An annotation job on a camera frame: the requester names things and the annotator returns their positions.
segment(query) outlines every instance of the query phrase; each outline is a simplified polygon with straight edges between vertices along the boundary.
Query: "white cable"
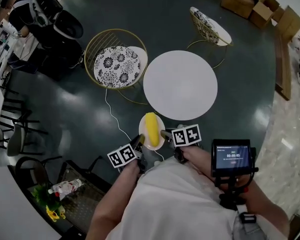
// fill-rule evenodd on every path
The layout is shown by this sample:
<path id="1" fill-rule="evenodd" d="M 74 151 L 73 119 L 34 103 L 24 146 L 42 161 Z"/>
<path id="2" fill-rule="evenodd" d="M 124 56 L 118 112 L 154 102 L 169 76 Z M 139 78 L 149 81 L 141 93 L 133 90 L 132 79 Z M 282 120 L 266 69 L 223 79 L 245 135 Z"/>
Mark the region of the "white cable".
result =
<path id="1" fill-rule="evenodd" d="M 156 152 L 160 157 L 162 157 L 163 161 L 165 160 L 162 154 L 159 154 L 157 151 L 154 151 L 154 152 Z"/>
<path id="2" fill-rule="evenodd" d="M 110 106 L 110 104 L 107 102 L 107 92 L 108 92 L 108 89 L 105 89 L 105 97 L 104 97 L 104 101 L 105 101 L 105 103 L 107 103 L 108 104 L 108 106 L 109 106 L 109 108 L 110 108 L 110 115 L 116 120 L 116 122 L 118 123 L 118 128 L 119 128 L 119 130 L 121 131 L 121 132 L 123 132 L 127 137 L 128 137 L 128 139 L 131 141 L 131 138 L 129 137 L 129 135 L 124 131 L 124 130 L 122 130 L 121 128 L 120 128 L 120 125 L 119 125 L 119 120 L 112 114 L 112 112 L 111 112 L 111 106 Z M 154 152 L 156 152 L 161 158 L 162 158 L 162 160 L 164 161 L 165 159 L 164 159 L 164 157 L 161 155 L 161 154 L 159 154 L 157 151 L 154 151 Z"/>
<path id="3" fill-rule="evenodd" d="M 119 130 L 120 130 L 121 132 L 123 132 L 123 133 L 128 137 L 128 139 L 131 141 L 129 135 L 128 135 L 124 130 L 122 130 L 122 129 L 120 128 L 118 119 L 111 113 L 111 106 L 110 106 L 110 104 L 107 102 L 107 91 L 108 91 L 108 89 L 105 89 L 105 97 L 104 97 L 104 100 L 105 100 L 105 103 L 107 103 L 108 106 L 109 106 L 109 108 L 110 108 L 110 115 L 111 115 L 111 116 L 116 120 L 116 122 L 118 123 L 118 128 L 119 128 Z"/>

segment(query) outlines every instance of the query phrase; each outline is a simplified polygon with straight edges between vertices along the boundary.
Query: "white round table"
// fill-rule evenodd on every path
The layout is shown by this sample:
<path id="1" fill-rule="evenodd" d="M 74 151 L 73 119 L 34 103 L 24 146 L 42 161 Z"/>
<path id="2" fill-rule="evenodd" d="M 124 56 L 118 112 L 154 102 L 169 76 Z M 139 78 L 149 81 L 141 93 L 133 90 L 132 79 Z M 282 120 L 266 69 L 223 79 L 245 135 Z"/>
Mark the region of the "white round table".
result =
<path id="1" fill-rule="evenodd" d="M 157 112 L 182 121 L 198 118 L 211 108 L 218 83 L 213 69 L 203 58 L 192 52 L 173 50 L 149 64 L 143 89 Z"/>

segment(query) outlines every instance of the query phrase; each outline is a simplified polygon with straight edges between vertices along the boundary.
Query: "tile floor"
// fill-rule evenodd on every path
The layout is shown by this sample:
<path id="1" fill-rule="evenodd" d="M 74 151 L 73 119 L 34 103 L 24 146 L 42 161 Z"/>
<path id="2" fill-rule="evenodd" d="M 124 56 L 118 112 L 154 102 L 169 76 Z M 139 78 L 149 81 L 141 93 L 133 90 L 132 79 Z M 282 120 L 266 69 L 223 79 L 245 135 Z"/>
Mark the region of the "tile floor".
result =
<path id="1" fill-rule="evenodd" d="M 300 84 L 295 53 L 291 58 L 291 100 L 274 93 L 272 115 L 261 147 L 255 179 L 289 217 L 300 214 Z"/>

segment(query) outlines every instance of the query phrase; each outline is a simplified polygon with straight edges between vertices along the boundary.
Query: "yellow toy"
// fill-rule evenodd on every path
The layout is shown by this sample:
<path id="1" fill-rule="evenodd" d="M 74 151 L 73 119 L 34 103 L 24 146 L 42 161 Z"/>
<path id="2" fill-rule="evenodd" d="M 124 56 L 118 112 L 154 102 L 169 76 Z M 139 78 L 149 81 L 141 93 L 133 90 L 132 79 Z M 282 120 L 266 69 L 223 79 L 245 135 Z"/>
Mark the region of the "yellow toy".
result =
<path id="1" fill-rule="evenodd" d="M 160 143 L 160 136 L 158 130 L 157 117 L 155 113 L 151 112 L 145 114 L 145 128 L 148 132 L 151 145 L 153 147 L 158 146 Z"/>

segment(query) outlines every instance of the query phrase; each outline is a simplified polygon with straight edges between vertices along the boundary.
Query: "display screen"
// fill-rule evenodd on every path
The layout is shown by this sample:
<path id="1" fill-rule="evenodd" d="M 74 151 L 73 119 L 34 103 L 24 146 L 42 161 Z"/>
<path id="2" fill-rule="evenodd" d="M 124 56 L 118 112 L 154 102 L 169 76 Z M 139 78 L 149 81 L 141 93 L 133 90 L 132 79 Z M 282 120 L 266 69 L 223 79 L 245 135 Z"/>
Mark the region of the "display screen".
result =
<path id="1" fill-rule="evenodd" d="M 249 166 L 248 146 L 216 146 L 217 169 L 232 169 Z"/>

